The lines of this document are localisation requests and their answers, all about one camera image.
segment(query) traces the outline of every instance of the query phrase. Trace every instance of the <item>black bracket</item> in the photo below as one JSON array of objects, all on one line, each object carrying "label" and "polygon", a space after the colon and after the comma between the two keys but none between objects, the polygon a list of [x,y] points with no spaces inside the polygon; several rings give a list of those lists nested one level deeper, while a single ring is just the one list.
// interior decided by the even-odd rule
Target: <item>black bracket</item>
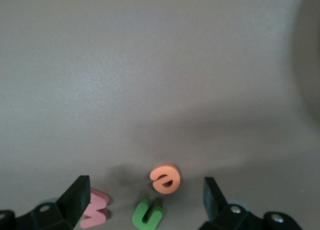
[{"label": "black bracket", "polygon": [[55,203],[45,203],[16,218],[0,211],[0,230],[72,230],[90,202],[89,176],[80,176]]},{"label": "black bracket", "polygon": [[211,177],[204,178],[203,204],[209,221],[199,230],[302,230],[284,213],[268,212],[260,219],[240,205],[228,204]]}]

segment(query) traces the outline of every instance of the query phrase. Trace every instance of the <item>gray surface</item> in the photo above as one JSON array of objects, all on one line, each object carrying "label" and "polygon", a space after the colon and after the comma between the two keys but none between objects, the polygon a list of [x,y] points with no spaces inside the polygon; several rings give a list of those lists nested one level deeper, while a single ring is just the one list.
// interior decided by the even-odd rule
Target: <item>gray surface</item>
[{"label": "gray surface", "polygon": [[204,176],[259,217],[319,229],[320,131],[305,105],[319,93],[298,76],[317,47],[299,52],[299,17],[313,30],[320,18],[304,6],[0,0],[0,209],[21,215],[89,174],[112,198],[111,219],[92,229],[133,230],[136,202],[158,196],[150,170],[171,162],[182,183],[162,196],[159,230],[206,220]]}]

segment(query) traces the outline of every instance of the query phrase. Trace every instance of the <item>orange letter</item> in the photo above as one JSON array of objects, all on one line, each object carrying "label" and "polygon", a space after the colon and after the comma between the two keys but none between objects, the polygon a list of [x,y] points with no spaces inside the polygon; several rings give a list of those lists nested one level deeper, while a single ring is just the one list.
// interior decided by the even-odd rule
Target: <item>orange letter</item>
[{"label": "orange letter", "polygon": [[150,173],[153,180],[153,187],[161,194],[171,194],[180,185],[180,174],[178,169],[172,164],[161,164]]}]

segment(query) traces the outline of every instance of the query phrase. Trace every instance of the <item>foam letter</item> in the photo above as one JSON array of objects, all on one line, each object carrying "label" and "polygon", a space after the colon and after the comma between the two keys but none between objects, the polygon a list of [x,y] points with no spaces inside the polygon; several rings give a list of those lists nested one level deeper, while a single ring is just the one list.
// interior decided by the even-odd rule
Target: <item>foam letter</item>
[{"label": "foam letter", "polygon": [[142,199],[132,217],[134,226],[140,230],[155,230],[162,219],[164,210],[160,206],[156,206],[153,211],[146,216],[149,209],[149,200]]},{"label": "foam letter", "polygon": [[108,195],[91,188],[91,200],[83,215],[85,218],[80,222],[83,229],[103,224],[108,218],[108,210],[105,209],[109,203]]},{"label": "foam letter", "polygon": [[178,169],[172,164],[161,164],[150,173],[153,180],[153,187],[161,194],[171,194],[180,185],[180,174]]}]

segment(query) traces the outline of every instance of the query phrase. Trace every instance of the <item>silver screw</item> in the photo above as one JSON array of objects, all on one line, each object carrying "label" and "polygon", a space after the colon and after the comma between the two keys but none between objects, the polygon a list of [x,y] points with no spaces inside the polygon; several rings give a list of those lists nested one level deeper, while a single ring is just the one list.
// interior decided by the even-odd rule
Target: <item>silver screw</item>
[{"label": "silver screw", "polygon": [[50,206],[49,205],[44,205],[44,206],[42,206],[41,208],[40,208],[40,212],[45,212],[45,211],[47,211],[48,209],[50,208]]},{"label": "silver screw", "polygon": [[284,219],[279,214],[272,214],[271,218],[278,223],[284,222]]},{"label": "silver screw", "polygon": [[241,213],[241,209],[237,206],[232,206],[231,208],[231,211],[234,212],[235,214],[239,214]]}]

